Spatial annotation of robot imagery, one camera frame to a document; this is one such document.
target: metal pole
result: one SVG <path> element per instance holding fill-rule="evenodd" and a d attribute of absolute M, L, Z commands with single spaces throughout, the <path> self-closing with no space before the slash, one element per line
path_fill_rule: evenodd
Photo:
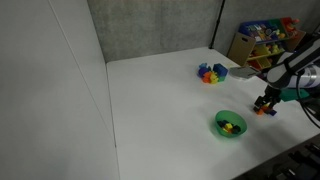
<path fill-rule="evenodd" d="M 222 4 L 221 4 L 221 7 L 220 7 L 220 12 L 219 12 L 219 16 L 218 16 L 218 19 L 217 19 L 217 22 L 216 22 L 216 27 L 214 29 L 214 33 L 213 33 L 213 36 L 212 36 L 212 40 L 211 40 L 211 43 L 209 45 L 209 49 L 213 49 L 214 47 L 214 40 L 216 38 L 216 35 L 217 35 L 217 31 L 218 31 L 218 27 L 219 27 L 219 24 L 220 24 L 220 18 L 221 18 L 221 14 L 222 14 L 222 11 L 223 11 L 223 8 L 224 8 L 224 3 L 226 2 L 226 0 L 222 0 Z"/>

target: colorful toys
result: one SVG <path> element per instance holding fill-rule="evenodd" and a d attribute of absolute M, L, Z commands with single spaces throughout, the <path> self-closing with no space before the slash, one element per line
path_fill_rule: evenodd
<path fill-rule="evenodd" d="M 238 134 L 241 132 L 241 128 L 238 125 L 229 123 L 227 120 L 218 121 L 218 125 L 229 134 Z"/>
<path fill-rule="evenodd" d="M 218 82 L 223 82 L 228 74 L 228 69 L 226 69 L 221 64 L 214 64 L 212 70 L 207 63 L 202 63 L 199 66 L 198 76 L 202 79 L 204 83 L 216 84 Z"/>

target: white table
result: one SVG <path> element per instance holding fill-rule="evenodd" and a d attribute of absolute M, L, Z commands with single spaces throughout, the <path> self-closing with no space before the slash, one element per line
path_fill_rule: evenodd
<path fill-rule="evenodd" d="M 203 62 L 236 66 L 207 48 L 107 64 L 121 180 L 231 179 L 318 133 L 296 102 L 257 116 L 252 107 L 266 88 L 258 78 L 202 83 Z M 246 119 L 241 137 L 210 132 L 225 109 Z"/>

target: green bowl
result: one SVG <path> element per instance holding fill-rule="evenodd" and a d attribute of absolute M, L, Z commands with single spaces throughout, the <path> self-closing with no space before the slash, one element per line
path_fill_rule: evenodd
<path fill-rule="evenodd" d="M 223 120 L 227 120 L 231 124 L 240 126 L 241 131 L 238 134 L 232 134 L 232 133 L 228 133 L 228 132 L 224 131 L 218 124 L 218 121 L 223 121 Z M 219 134 L 221 134 L 222 136 L 228 137 L 228 138 L 240 136 L 241 134 L 243 134 L 247 130 L 246 121 L 237 113 L 232 112 L 232 111 L 227 111 L 227 110 L 219 111 L 217 113 L 214 124 L 215 124 Z"/>

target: white wall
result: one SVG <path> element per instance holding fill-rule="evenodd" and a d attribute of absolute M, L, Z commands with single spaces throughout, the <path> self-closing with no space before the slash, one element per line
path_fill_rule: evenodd
<path fill-rule="evenodd" d="M 118 180 L 85 0 L 0 1 L 0 179 Z"/>

